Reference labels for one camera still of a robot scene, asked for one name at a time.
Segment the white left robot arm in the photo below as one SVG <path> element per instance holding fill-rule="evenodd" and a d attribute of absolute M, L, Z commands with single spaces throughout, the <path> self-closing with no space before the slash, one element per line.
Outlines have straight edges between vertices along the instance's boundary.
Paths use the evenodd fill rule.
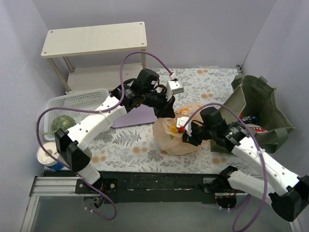
<path fill-rule="evenodd" d="M 143 69 L 137 78 L 126 80 L 114 89 L 95 114 L 67 130 L 58 129 L 55 132 L 57 152 L 69 168 L 86 181 L 87 189 L 98 193 L 102 190 L 103 182 L 85 153 L 90 142 L 111 127 L 114 121 L 142 104 L 153 108 L 157 118 L 174 118 L 174 94 L 182 92 L 183 86 L 177 79 L 161 85 L 156 72 Z"/>

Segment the green melon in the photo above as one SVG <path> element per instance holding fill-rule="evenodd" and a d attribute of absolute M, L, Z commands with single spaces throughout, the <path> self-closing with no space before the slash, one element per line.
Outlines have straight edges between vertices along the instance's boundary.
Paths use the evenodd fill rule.
<path fill-rule="evenodd" d="M 62 129 L 63 131 L 66 131 L 67 129 L 73 127 L 76 125 L 76 121 L 66 115 L 58 116 L 56 117 L 52 124 L 51 124 L 51 130 L 52 131 L 57 131 L 58 129 Z"/>

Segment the orange plastic grocery bag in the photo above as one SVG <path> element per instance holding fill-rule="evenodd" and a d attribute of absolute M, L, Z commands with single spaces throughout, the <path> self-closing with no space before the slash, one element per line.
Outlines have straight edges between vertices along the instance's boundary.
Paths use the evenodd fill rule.
<path fill-rule="evenodd" d="M 197 102 L 187 103 L 174 110 L 175 118 L 159 118 L 153 125 L 153 136 L 161 150 L 170 155 L 185 155 L 196 152 L 210 145 L 210 141 L 203 141 L 201 145 L 194 146 L 182 141 L 182 134 L 176 128 L 177 118 L 189 117 L 192 113 L 201 107 L 202 104 Z"/>

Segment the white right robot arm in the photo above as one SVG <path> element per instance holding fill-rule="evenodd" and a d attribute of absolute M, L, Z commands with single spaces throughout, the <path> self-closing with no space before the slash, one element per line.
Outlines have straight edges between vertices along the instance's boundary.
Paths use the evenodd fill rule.
<path fill-rule="evenodd" d="M 300 177 L 282 166 L 258 145 L 248 127 L 239 121 L 228 125 L 218 109 L 207 107 L 200 111 L 200 116 L 202 122 L 198 124 L 190 117 L 177 119 L 176 127 L 183 134 L 183 142 L 198 146 L 214 140 L 248 162 L 264 178 L 257 179 L 229 166 L 208 187 L 214 191 L 246 192 L 269 204 L 282 219 L 294 221 L 309 204 L 309 177 Z"/>

